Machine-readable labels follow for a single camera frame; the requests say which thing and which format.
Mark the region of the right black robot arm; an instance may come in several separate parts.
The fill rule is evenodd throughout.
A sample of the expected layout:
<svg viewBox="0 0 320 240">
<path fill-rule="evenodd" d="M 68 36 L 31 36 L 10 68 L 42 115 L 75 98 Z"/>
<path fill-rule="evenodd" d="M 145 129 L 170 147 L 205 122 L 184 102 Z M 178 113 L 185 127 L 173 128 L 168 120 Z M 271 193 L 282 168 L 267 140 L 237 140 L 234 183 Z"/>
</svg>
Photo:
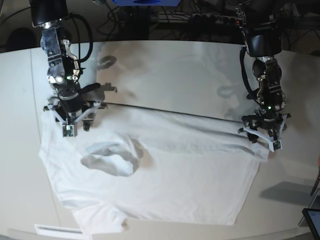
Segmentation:
<svg viewBox="0 0 320 240">
<path fill-rule="evenodd" d="M 93 51 L 92 29 L 83 16 L 69 13 L 65 0 L 31 0 L 29 4 L 32 25 L 42 28 L 40 46 L 47 55 L 47 80 L 57 99 L 57 103 L 49 104 L 46 109 L 53 111 L 64 127 L 85 121 L 85 127 L 89 128 L 100 104 L 85 100 L 84 95 L 101 85 L 81 87 L 79 79 L 84 70 L 81 63 L 87 61 Z M 78 58 L 70 50 L 71 33 L 62 24 L 62 20 L 70 18 L 80 20 L 87 29 L 89 50 L 84 58 Z"/>
</svg>

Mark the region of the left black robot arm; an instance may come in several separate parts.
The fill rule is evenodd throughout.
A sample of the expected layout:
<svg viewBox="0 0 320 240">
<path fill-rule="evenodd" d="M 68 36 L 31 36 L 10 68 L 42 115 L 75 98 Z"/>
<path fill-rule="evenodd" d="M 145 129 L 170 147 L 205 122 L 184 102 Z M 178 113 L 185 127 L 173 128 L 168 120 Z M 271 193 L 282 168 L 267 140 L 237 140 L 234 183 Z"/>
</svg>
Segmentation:
<svg viewBox="0 0 320 240">
<path fill-rule="evenodd" d="M 197 107 L 241 121 L 251 142 L 268 141 L 275 149 L 288 115 L 275 56 L 282 50 L 276 21 L 244 5 L 236 8 L 244 46 L 185 41 L 120 41 L 99 45 L 95 66 L 84 85 L 117 84 L 130 93 L 181 90 Z"/>
</svg>

